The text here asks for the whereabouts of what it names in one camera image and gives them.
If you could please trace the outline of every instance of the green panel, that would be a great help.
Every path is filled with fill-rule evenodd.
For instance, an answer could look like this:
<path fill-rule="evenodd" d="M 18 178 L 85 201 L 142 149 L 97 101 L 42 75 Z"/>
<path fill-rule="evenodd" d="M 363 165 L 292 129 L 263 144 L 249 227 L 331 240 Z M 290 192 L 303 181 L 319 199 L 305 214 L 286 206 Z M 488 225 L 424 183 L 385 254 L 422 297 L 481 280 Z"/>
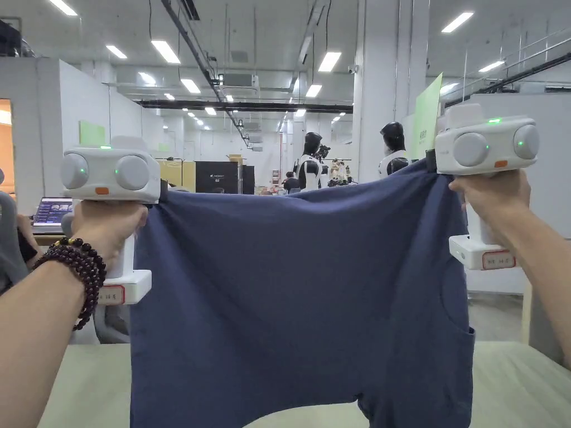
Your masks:
<path fill-rule="evenodd" d="M 105 146 L 105 127 L 86 120 L 80 120 L 79 144 L 91 147 Z"/>
<path fill-rule="evenodd" d="M 426 150 L 434 148 L 441 87 L 442 74 L 416 98 L 415 137 L 411 144 L 412 159 L 424 159 Z"/>

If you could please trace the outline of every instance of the ceiling beam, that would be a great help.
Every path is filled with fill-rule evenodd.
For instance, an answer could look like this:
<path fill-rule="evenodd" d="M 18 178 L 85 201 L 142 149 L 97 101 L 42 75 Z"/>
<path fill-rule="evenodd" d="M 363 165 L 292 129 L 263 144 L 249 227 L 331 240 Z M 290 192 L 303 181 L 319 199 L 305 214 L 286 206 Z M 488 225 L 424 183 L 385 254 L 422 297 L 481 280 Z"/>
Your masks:
<path fill-rule="evenodd" d="M 295 64 L 295 69 L 292 73 L 291 82 L 289 84 L 289 92 L 293 94 L 293 89 L 295 88 L 295 82 L 299 78 L 299 73 L 301 72 L 301 67 L 305 61 L 305 56 L 309 51 L 309 47 L 313 42 L 313 34 L 317 29 L 317 24 L 321 18 L 321 14 L 325 9 L 325 4 L 327 0 L 313 0 L 313 6 L 311 7 L 311 12 L 309 13 L 309 20 L 307 21 L 307 27 L 305 28 L 305 34 L 303 36 L 303 41 L 299 48 L 299 54 L 297 56 L 297 63 Z"/>
<path fill-rule="evenodd" d="M 212 107 L 218 111 L 226 113 L 233 110 L 238 111 L 277 111 L 291 112 L 297 110 L 307 110 L 308 113 L 347 113 L 353 114 L 353 106 L 340 106 L 337 104 L 289 104 L 289 103 L 227 103 L 212 101 L 185 101 L 185 100 L 141 100 L 137 101 L 144 108 L 165 108 L 171 110 L 204 110 Z"/>

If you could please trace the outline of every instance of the pillar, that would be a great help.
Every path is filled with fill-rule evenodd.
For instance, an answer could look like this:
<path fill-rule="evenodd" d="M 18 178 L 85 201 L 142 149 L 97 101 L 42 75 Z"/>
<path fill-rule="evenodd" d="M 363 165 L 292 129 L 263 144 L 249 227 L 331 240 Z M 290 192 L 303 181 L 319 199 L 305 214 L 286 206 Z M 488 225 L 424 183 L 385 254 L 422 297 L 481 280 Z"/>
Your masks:
<path fill-rule="evenodd" d="M 428 0 L 359 0 L 353 144 L 359 183 L 379 178 L 383 125 L 413 114 L 425 89 Z"/>

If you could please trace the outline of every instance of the fluorescent light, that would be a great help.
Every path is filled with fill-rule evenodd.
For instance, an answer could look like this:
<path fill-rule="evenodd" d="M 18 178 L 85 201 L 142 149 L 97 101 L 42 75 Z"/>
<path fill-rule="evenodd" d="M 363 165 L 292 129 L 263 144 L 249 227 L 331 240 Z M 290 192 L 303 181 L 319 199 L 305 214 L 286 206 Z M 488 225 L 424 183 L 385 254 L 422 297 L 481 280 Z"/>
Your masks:
<path fill-rule="evenodd" d="M 307 90 L 307 94 L 305 96 L 308 98 L 315 98 L 320 90 L 321 90 L 320 84 L 313 84 L 309 87 L 309 89 Z"/>
<path fill-rule="evenodd" d="M 505 64 L 505 61 L 496 61 L 496 62 L 494 62 L 494 64 L 490 64 L 490 65 L 485 66 L 484 68 L 482 68 L 482 69 L 480 70 L 480 73 L 486 73 L 486 72 L 488 72 L 488 71 L 490 71 L 490 70 L 493 70 L 494 68 L 498 68 L 499 66 L 501 66 L 501 65 L 503 65 L 503 64 Z"/>
<path fill-rule="evenodd" d="M 0 123 L 3 125 L 12 125 L 12 114 L 6 110 L 0 110 Z"/>
<path fill-rule="evenodd" d="M 65 13 L 68 17 L 76 17 L 77 16 L 77 13 L 75 13 L 75 11 L 72 8 L 70 8 L 67 4 L 62 2 L 62 0 L 50 0 L 50 2 L 55 7 L 60 9 L 63 13 Z"/>
<path fill-rule="evenodd" d="M 460 14 L 460 16 L 458 18 L 456 18 L 454 21 L 452 21 L 450 24 L 448 24 L 446 27 L 444 27 L 442 32 L 443 33 L 453 32 L 455 29 L 460 27 L 464 22 L 469 20 L 473 14 L 474 14 L 474 12 L 464 12 L 464 13 Z"/>
<path fill-rule="evenodd" d="M 445 84 L 444 86 L 442 86 L 442 88 L 440 88 L 440 95 L 446 95 L 448 92 L 452 91 L 456 86 L 458 86 L 458 83 Z"/>
<path fill-rule="evenodd" d="M 141 79 L 143 79 L 148 86 L 156 85 L 156 80 L 150 74 L 140 71 L 139 76 L 141 76 Z"/>
<path fill-rule="evenodd" d="M 114 54 L 117 58 L 119 59 L 127 59 L 127 55 L 125 55 L 124 53 L 122 53 L 119 49 L 117 49 L 116 46 L 113 45 L 107 45 L 105 46 L 107 49 L 109 49 L 111 51 L 112 54 Z"/>
<path fill-rule="evenodd" d="M 319 66 L 319 70 L 322 73 L 329 73 L 335 67 L 337 61 L 341 57 L 341 52 L 327 52 L 325 54 L 325 58 L 323 58 L 323 62 L 321 66 Z"/>
<path fill-rule="evenodd" d="M 198 89 L 198 86 L 196 86 L 196 83 L 194 83 L 192 79 L 181 79 L 180 81 L 191 94 L 200 94 L 200 89 Z"/>
<path fill-rule="evenodd" d="M 159 51 L 169 64 L 180 64 L 180 59 L 164 40 L 151 40 L 152 45 Z"/>

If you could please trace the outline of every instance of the camera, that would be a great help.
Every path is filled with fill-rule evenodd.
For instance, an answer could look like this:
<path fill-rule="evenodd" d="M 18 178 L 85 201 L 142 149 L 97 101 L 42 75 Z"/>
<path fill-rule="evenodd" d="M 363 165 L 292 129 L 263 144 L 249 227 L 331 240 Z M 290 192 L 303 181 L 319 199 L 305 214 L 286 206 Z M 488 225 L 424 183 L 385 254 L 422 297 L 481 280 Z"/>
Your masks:
<path fill-rule="evenodd" d="M 356 74 L 359 72 L 359 66 L 357 64 L 350 65 L 347 67 L 349 74 Z"/>

